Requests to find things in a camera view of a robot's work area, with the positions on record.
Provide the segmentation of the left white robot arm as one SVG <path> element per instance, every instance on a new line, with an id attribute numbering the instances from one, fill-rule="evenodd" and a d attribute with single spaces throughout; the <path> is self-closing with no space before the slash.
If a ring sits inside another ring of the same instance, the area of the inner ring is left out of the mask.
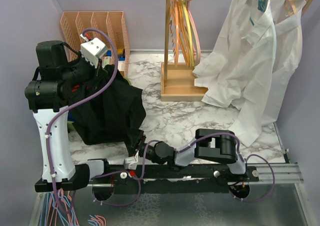
<path id="1" fill-rule="evenodd" d="M 45 41 L 36 46 L 39 66 L 24 94 L 36 121 L 42 148 L 42 176 L 35 183 L 36 192 L 54 189 L 75 191 L 88 185 L 92 178 L 99 183 L 110 179 L 105 159 L 91 159 L 75 165 L 68 138 L 69 99 L 74 86 L 93 79 L 94 67 L 77 52 L 69 62 L 63 41 Z"/>

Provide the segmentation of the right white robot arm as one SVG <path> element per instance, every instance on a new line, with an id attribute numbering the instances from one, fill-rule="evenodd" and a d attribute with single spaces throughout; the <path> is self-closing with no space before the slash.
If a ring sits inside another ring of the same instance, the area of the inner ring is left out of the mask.
<path id="1" fill-rule="evenodd" d="M 143 161 L 168 164 L 171 168 L 186 167 L 195 159 L 203 159 L 227 165 L 234 181 L 242 181 L 248 175 L 247 163 L 240 153 L 240 140 L 229 130 L 197 129 L 195 137 L 180 149 L 159 140 L 145 143 L 143 135 L 131 146 L 129 155 L 134 162 L 142 157 Z"/>

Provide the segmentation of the black shirt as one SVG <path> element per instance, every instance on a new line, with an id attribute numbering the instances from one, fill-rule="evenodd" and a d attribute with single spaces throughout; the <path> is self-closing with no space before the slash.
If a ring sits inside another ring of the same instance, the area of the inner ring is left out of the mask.
<path id="1" fill-rule="evenodd" d="M 86 145 L 136 139 L 146 117 L 142 93 L 117 72 L 105 91 L 69 111 L 75 131 Z"/>

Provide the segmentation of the pink hanger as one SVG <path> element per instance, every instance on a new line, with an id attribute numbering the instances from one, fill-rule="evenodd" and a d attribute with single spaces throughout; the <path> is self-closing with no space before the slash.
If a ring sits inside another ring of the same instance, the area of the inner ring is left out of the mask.
<path id="1" fill-rule="evenodd" d="M 194 37 L 194 43 L 192 44 L 192 46 L 195 49 L 195 52 L 193 54 L 194 54 L 194 66 L 196 66 L 201 61 L 201 46 L 200 46 L 197 28 L 196 28 L 193 16 L 190 12 L 190 2 L 191 1 L 192 0 L 184 0 L 184 3 L 186 5 L 186 9 L 188 12 L 188 19 L 189 19 L 189 23 L 191 25 L 191 33 L 193 34 L 193 37 Z"/>

